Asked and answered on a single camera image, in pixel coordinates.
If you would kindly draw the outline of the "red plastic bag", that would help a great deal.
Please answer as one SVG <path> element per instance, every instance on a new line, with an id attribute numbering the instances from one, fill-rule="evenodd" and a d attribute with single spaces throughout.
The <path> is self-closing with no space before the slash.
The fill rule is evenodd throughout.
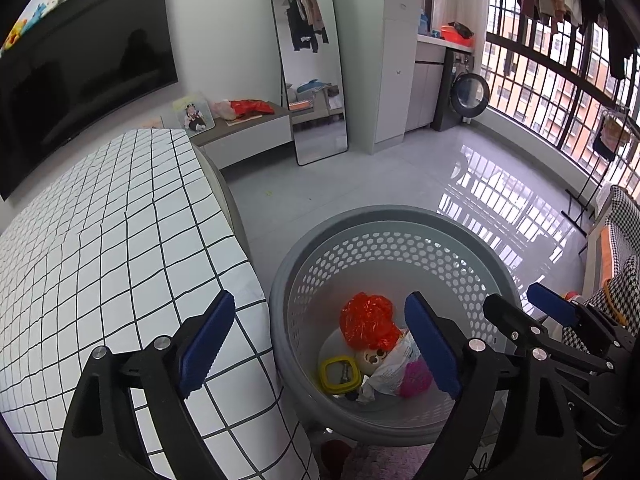
<path id="1" fill-rule="evenodd" d="M 394 322 L 394 306 L 380 295 L 360 292 L 344 305 L 340 315 L 342 335 L 352 350 L 391 352 L 401 336 Z"/>

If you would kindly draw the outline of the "baby wipes pack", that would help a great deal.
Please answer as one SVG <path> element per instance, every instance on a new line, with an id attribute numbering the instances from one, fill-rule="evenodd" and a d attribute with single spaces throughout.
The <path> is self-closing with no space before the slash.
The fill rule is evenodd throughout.
<path id="1" fill-rule="evenodd" d="M 368 404 L 375 400 L 377 393 L 399 396 L 407 367 L 420 357 L 421 353 L 413 336 L 408 330 L 402 330 L 393 350 L 363 379 L 357 401 Z"/>

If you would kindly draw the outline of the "houndstooth cushion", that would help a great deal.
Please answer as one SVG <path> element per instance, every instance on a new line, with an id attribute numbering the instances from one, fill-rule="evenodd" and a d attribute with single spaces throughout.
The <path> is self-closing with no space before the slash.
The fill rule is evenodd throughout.
<path id="1" fill-rule="evenodd" d="M 639 335 L 639 204 L 619 185 L 608 187 L 588 235 L 584 289 L 565 298 L 590 304 Z"/>

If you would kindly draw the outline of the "small cartoon snack packet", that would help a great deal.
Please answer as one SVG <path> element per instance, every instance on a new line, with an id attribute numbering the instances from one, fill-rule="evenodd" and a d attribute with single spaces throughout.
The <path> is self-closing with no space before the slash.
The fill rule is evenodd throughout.
<path id="1" fill-rule="evenodd" d="M 355 354 L 355 361 L 363 376 L 371 377 L 384 363 L 388 352 L 382 349 L 364 349 Z"/>

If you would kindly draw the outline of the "black clothes rack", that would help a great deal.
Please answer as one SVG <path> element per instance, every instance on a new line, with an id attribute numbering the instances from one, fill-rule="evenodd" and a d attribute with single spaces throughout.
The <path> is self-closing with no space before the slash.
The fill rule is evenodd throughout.
<path id="1" fill-rule="evenodd" d="M 602 110 L 589 143 L 591 157 L 585 182 L 578 191 L 570 188 L 565 191 L 568 203 L 561 211 L 562 217 L 583 238 L 587 238 L 591 229 L 596 215 L 596 198 L 605 178 L 635 137 L 636 129 L 628 107 L 605 107 Z"/>

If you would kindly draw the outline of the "grey laundry basket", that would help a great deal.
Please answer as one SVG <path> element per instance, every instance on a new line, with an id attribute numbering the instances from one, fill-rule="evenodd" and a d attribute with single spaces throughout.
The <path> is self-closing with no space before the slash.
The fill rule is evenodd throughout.
<path id="1" fill-rule="evenodd" d="M 380 394 L 367 404 L 321 388 L 321 362 L 349 352 L 340 313 L 360 292 L 390 300 L 399 327 L 406 325 L 406 298 L 420 292 L 465 336 L 507 352 L 514 345 L 484 318 L 483 302 L 499 294 L 519 306 L 512 276 L 484 240 L 461 224 L 392 205 L 357 208 L 322 222 L 277 270 L 268 300 L 274 359 L 303 421 L 367 444 L 432 443 L 454 406 L 436 386 L 411 399 Z"/>

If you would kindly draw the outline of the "white checkered tablecloth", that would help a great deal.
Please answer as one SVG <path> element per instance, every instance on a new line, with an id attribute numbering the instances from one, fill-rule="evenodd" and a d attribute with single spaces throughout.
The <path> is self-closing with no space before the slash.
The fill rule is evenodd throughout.
<path id="1" fill-rule="evenodd" d="M 280 383 L 269 307 L 188 135 L 131 130 L 45 188 L 1 237 L 1 415 L 38 474 L 91 351 L 144 348 L 218 292 L 233 325 L 186 406 L 231 479 L 314 479 Z"/>

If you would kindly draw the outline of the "pink fluffy rug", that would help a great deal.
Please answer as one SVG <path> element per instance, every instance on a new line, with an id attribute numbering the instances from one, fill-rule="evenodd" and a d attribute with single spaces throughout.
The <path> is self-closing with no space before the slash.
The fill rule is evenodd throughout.
<path id="1" fill-rule="evenodd" d="M 342 479 L 401 480 L 412 479 L 433 445 L 379 446 L 358 443 L 347 456 Z"/>

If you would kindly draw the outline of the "low grey tv cabinet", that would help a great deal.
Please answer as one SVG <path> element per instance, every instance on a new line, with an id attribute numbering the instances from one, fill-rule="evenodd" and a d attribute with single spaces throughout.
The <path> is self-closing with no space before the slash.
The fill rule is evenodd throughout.
<path id="1" fill-rule="evenodd" d="M 255 155 L 293 141 L 291 117 L 288 111 L 269 102 L 273 114 L 262 115 L 229 126 L 223 119 L 215 119 L 215 127 L 200 133 L 189 133 L 191 142 L 218 169 L 230 167 Z"/>

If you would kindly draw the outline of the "washing machine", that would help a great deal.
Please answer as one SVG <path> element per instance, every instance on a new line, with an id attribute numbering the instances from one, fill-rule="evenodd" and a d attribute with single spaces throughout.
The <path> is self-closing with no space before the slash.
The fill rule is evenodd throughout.
<path id="1" fill-rule="evenodd" d="M 489 98 L 488 82 L 474 72 L 474 56 L 447 48 L 431 127 L 445 131 L 480 116 Z"/>

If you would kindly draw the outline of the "framed photo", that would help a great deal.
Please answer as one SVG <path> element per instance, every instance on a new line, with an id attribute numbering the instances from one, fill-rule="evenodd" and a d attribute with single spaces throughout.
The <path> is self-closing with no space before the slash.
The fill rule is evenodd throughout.
<path id="1" fill-rule="evenodd" d="M 215 118 L 201 93 L 193 93 L 172 102 L 178 123 L 189 136 L 213 129 Z"/>

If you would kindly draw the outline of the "red bag on cabinet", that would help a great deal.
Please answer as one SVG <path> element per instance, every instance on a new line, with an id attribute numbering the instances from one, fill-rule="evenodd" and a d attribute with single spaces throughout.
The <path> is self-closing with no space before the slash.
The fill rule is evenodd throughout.
<path id="1" fill-rule="evenodd" d="M 255 115 L 272 115 L 273 107 L 262 100 L 232 100 L 230 106 L 236 118 L 244 118 Z"/>

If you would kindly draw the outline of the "orange basin on counter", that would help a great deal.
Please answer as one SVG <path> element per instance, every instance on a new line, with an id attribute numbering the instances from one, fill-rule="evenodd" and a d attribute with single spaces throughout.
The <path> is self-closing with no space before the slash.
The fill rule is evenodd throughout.
<path id="1" fill-rule="evenodd" d="M 440 26 L 440 36 L 443 40 L 460 44 L 463 47 L 472 48 L 475 44 L 474 32 L 459 22 L 450 22 Z"/>

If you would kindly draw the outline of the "white tall cabinet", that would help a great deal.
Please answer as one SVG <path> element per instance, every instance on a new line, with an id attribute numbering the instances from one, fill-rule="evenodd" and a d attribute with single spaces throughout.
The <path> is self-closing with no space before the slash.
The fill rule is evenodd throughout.
<path id="1" fill-rule="evenodd" d="M 373 154 L 406 131 L 422 0 L 334 0 L 349 145 Z"/>

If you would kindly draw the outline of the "standing floor mirror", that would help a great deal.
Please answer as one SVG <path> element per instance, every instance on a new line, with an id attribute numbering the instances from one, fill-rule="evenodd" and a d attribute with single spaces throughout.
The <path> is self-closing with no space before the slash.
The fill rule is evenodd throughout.
<path id="1" fill-rule="evenodd" d="M 281 94 L 298 166 L 348 150 L 340 42 L 333 0 L 271 0 Z"/>

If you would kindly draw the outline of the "yellow plush toy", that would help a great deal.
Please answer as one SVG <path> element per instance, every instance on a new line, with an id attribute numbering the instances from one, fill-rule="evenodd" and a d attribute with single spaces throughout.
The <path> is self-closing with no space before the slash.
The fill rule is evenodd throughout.
<path id="1" fill-rule="evenodd" d="M 26 20 L 26 18 L 22 18 L 14 24 L 9 32 L 9 35 L 6 37 L 6 40 L 4 40 L 4 43 L 2 44 L 2 51 L 9 50 L 10 47 L 14 46 L 17 40 L 19 40 L 23 35 L 27 23 L 28 21 Z"/>

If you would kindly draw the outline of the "blue plush toy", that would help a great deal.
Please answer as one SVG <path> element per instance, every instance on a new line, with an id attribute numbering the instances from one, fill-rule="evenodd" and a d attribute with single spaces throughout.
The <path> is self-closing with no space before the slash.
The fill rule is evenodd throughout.
<path id="1" fill-rule="evenodd" d="M 27 32 L 29 29 L 31 29 L 32 26 L 38 23 L 40 21 L 40 18 L 42 18 L 43 15 L 46 15 L 46 14 L 47 14 L 47 5 L 45 3 L 39 3 L 38 6 L 36 7 L 34 14 L 32 14 L 32 17 L 26 22 L 23 28 L 23 32 Z"/>

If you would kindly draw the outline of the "black wall television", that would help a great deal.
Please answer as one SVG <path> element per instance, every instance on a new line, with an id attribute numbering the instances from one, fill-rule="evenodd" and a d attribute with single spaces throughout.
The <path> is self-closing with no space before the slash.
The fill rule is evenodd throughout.
<path id="1" fill-rule="evenodd" d="M 1 196 L 107 114 L 177 82 L 166 0 L 70 0 L 1 57 Z"/>

